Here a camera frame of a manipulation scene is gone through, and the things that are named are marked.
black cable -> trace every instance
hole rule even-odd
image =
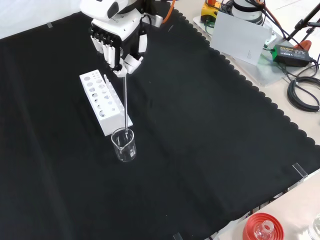
[[[297,86],[298,83],[310,83],[310,84],[314,84],[317,85],[318,87],[320,87],[320,81],[318,78],[315,77],[311,77],[311,76],[300,76],[297,77],[295,80],[291,81],[287,90],[287,97],[290,101],[290,103],[295,106],[297,109],[300,109],[302,111],[305,112],[319,112],[320,111],[320,102],[319,100],[310,92],[306,91],[305,89]],[[303,90],[304,92],[308,93],[309,95],[311,95],[317,105],[309,105],[307,103],[304,103],[297,95],[296,93],[296,89],[295,88],[299,88],[301,90]]]
[[[266,18],[267,18],[267,16],[264,15],[264,19],[263,19],[263,22],[262,22],[262,25],[261,25],[262,27],[263,27],[264,24],[265,24]]]
[[[251,0],[245,0],[248,4],[251,4],[251,5],[253,5],[253,6],[255,6],[255,7],[258,7],[258,3],[257,2],[253,2],[253,1],[251,1]]]
[[[297,75],[294,75],[292,73],[290,73],[287,69],[286,66],[282,66],[279,64],[280,68],[282,69],[282,71],[284,72],[284,74],[287,76],[287,78],[290,80],[288,89],[287,89],[287,97],[289,102],[295,106],[296,108],[305,111],[305,112],[320,112],[320,102],[317,99],[316,96],[314,96],[311,92],[303,89],[302,87],[298,86],[299,83],[310,83],[313,85],[317,85],[318,87],[320,87],[320,79],[315,78],[314,76],[318,73],[318,69],[319,69],[319,59],[320,59],[320,54],[318,56],[317,61],[313,59],[313,63],[314,65],[307,67],[306,69],[302,70],[301,72],[299,72]],[[315,72],[312,76],[300,76],[301,74],[303,74],[305,71],[307,71],[308,69],[314,68],[315,67]],[[304,91],[305,93],[309,94],[317,103],[317,105],[310,105],[307,103],[304,103],[297,95],[296,93],[296,87],[302,91]]]
[[[289,33],[287,33],[281,26],[279,26],[273,19],[271,19],[271,17],[267,14],[267,12],[265,10],[262,10],[263,14],[266,15],[266,17],[271,21],[273,22],[279,29],[282,33],[285,33],[287,34],[288,36],[290,35]],[[295,40],[293,37],[291,38],[293,41],[296,42],[296,44],[304,50],[304,47],[297,41]]]
[[[264,9],[264,15],[267,17],[266,13],[268,13],[269,15],[271,15],[273,21],[274,21],[274,24],[280,29],[281,33],[282,33],[282,36],[284,39],[287,39],[286,38],[286,35],[284,33],[284,29],[280,26],[280,23],[278,22],[278,20],[276,19],[276,17],[271,13],[271,11],[266,7]]]
[[[142,25],[142,19],[148,18],[149,19],[149,30],[152,28],[152,20],[149,14],[145,14],[142,18],[140,18],[140,25]]]
[[[217,10],[220,10],[219,7],[216,7],[216,6],[210,6],[211,8],[214,8],[214,9],[217,9]]]
[[[274,49],[268,49],[268,48],[263,48],[263,50],[270,51],[270,52],[274,52],[275,51]]]
[[[233,4],[234,4],[233,0],[227,1],[226,4],[221,4],[220,12],[232,15],[231,11],[232,11]]]
[[[219,11],[221,11],[222,6],[224,5],[224,1],[225,1],[225,0],[222,0],[222,1],[221,1],[220,10],[219,10]]]

metal stand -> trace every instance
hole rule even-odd
[[[307,37],[315,30],[315,28],[320,27],[320,19],[317,22],[309,22],[314,15],[316,15],[320,11],[320,3],[305,17],[305,19],[301,19],[294,27],[294,31],[288,36],[287,40],[291,40],[301,29],[306,27],[309,28],[306,33],[307,35],[303,38],[302,41],[306,40]]]

power adapter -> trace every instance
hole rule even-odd
[[[305,67],[313,61],[308,51],[291,46],[275,45],[271,54],[274,62],[287,67]]]

robotic hand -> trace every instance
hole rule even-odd
[[[132,74],[144,59],[148,39],[143,22],[159,27],[155,0],[82,0],[80,9],[93,18],[89,29],[96,50],[119,77]]]

glass beaker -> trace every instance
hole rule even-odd
[[[115,130],[111,135],[111,140],[115,150],[115,154],[122,162],[130,162],[137,155],[135,134],[128,128],[122,127]]]
[[[320,240],[320,214],[318,214],[313,223],[308,227],[308,233],[312,240]]]

